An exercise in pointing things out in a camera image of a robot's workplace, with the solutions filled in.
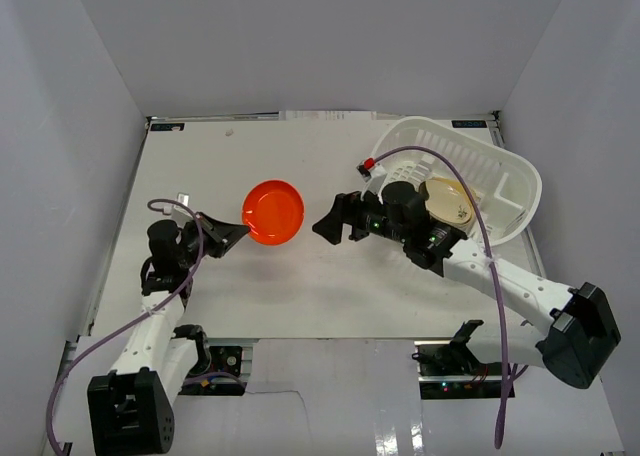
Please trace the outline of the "orange round plate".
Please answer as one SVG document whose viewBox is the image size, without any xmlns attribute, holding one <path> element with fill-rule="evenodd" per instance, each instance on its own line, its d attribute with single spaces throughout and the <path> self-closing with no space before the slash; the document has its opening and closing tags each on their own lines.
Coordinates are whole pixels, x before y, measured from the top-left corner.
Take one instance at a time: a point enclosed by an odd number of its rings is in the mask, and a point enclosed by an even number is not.
<svg viewBox="0 0 640 456">
<path fill-rule="evenodd" d="M 298 190 L 282 180 L 259 183 L 247 194 L 242 205 L 242 222 L 250 237 L 263 245 L 276 246 L 290 241 L 302 227 L 304 201 Z"/>
</svg>

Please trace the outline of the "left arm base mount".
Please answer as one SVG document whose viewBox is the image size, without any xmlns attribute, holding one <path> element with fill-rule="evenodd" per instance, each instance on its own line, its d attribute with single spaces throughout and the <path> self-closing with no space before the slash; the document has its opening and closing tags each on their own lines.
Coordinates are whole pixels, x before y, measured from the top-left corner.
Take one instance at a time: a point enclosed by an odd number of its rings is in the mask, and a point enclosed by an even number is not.
<svg viewBox="0 0 640 456">
<path fill-rule="evenodd" d="M 203 328 L 199 325 L 182 325 L 174 330 L 175 338 L 192 340 L 196 344 L 197 362 L 187 374 L 195 378 L 185 383 L 182 396 L 242 396 L 245 383 L 241 377 L 243 348 L 241 346 L 211 345 Z"/>
</svg>

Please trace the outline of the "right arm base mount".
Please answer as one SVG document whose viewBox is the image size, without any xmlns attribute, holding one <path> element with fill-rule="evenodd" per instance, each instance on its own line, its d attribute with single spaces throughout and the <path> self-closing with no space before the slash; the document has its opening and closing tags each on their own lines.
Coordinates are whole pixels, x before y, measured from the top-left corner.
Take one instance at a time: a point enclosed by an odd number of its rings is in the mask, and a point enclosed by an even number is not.
<svg viewBox="0 0 640 456">
<path fill-rule="evenodd" d="M 482 320 L 470 320 L 450 339 L 415 342 L 411 358 L 422 401 L 500 399 L 501 363 L 481 362 L 468 347 L 483 325 Z"/>
</svg>

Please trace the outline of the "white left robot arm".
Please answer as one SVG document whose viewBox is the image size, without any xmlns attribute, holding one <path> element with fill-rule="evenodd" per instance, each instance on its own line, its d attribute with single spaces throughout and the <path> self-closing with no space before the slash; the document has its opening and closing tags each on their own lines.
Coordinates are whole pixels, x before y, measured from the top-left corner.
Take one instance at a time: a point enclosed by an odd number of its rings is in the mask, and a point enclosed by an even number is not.
<svg viewBox="0 0 640 456">
<path fill-rule="evenodd" d="M 150 255 L 141 268 L 141 321 L 109 372 L 87 389 L 98 455 L 157 455 L 173 443 L 173 404 L 183 383 L 207 373 L 211 350 L 201 326 L 181 324 L 205 256 L 223 257 L 249 232 L 245 225 L 173 209 L 147 230 Z"/>
</svg>

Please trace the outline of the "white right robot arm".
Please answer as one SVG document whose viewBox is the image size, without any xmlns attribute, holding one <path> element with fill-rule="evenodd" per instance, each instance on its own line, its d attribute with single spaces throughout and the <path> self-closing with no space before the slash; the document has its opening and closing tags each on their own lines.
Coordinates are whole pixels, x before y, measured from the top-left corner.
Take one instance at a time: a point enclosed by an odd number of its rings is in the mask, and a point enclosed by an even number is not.
<svg viewBox="0 0 640 456">
<path fill-rule="evenodd" d="M 504 259 L 491 262 L 460 229 L 434 218 L 424 184 L 406 181 L 370 191 L 336 195 L 329 213 L 312 230 L 329 243 L 375 235 L 395 241 L 416 266 L 463 283 L 502 301 L 535 328 L 527 364 L 546 368 L 565 384 L 588 388 L 621 334 L 605 292 L 585 282 L 579 287 L 540 278 Z"/>
</svg>

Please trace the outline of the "cream floral round plate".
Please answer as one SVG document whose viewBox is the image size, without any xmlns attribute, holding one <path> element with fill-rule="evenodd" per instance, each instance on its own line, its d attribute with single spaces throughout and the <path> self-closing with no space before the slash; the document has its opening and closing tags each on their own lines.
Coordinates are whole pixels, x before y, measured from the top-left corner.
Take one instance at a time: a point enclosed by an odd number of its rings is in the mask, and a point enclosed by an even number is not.
<svg viewBox="0 0 640 456">
<path fill-rule="evenodd" d="M 418 191 L 427 211 L 438 221 L 464 229 L 476 219 L 471 199 L 456 180 L 433 177 L 423 181 Z"/>
</svg>

